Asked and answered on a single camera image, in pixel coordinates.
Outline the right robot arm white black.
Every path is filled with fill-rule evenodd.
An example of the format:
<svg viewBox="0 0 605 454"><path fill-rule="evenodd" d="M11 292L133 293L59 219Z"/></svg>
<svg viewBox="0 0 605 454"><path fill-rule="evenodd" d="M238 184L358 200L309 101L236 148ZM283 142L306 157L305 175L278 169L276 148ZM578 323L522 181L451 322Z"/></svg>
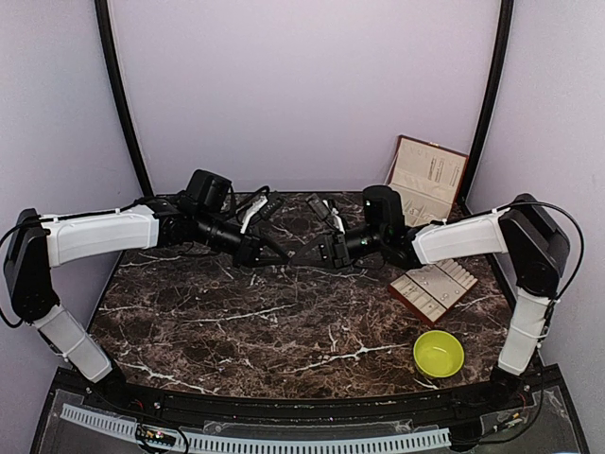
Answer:
<svg viewBox="0 0 605 454"><path fill-rule="evenodd" d="M362 205L361 226L316 236L290 258L290 265L340 270L378 253L386 263L411 271L445 259L507 256L516 276L516 295L495 367L504 374L482 391L489 409L504 409L519 393L513 375L526 371L551 324L555 305L574 280L564 274L570 239L550 215L567 217L568 212L523 193L489 211L411 227L405 223L400 195L386 185L366 187Z"/></svg>

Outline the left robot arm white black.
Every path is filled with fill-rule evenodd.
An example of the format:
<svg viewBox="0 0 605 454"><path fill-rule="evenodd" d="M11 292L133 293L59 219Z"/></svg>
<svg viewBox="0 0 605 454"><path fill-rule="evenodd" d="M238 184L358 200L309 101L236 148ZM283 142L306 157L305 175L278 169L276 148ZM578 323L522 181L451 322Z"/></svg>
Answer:
<svg viewBox="0 0 605 454"><path fill-rule="evenodd" d="M63 359L97 384L95 394L110 410L127 411L133 404L132 389L61 304L52 269L89 256L182 243L225 253L236 267L281 265L287 253L255 225L283 204L283 196L266 186L236 201L230 180L197 169L182 191L146 196L123 208L61 216L26 209L3 236L9 245L4 275L11 308L20 323L34 326Z"/></svg>

